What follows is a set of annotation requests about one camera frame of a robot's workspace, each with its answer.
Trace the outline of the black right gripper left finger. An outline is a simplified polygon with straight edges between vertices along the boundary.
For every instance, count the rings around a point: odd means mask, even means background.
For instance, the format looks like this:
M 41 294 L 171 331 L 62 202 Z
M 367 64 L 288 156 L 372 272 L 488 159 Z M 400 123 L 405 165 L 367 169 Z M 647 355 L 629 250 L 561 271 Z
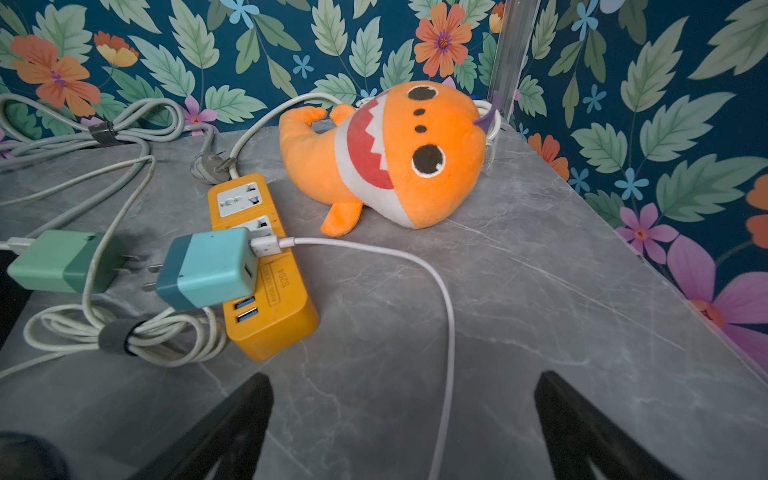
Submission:
M 267 375 L 257 373 L 134 479 L 251 479 L 257 469 L 274 405 Z

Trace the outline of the teal USB charger adapter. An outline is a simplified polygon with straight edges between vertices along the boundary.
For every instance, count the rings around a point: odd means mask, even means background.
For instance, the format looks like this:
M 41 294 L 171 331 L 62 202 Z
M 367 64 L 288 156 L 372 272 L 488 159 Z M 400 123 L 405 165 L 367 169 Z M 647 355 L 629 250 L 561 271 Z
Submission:
M 250 240 L 245 227 L 178 237 L 164 263 L 149 268 L 157 279 L 142 290 L 180 312 L 227 302 L 249 305 L 255 301 L 259 263 Z

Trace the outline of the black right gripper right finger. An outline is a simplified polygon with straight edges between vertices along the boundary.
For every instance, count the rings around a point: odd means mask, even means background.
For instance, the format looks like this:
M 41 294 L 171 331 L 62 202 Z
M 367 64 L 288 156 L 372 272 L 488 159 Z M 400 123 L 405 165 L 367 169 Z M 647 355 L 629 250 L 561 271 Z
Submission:
M 534 399 L 557 479 L 678 479 L 554 371 L 543 372 Z

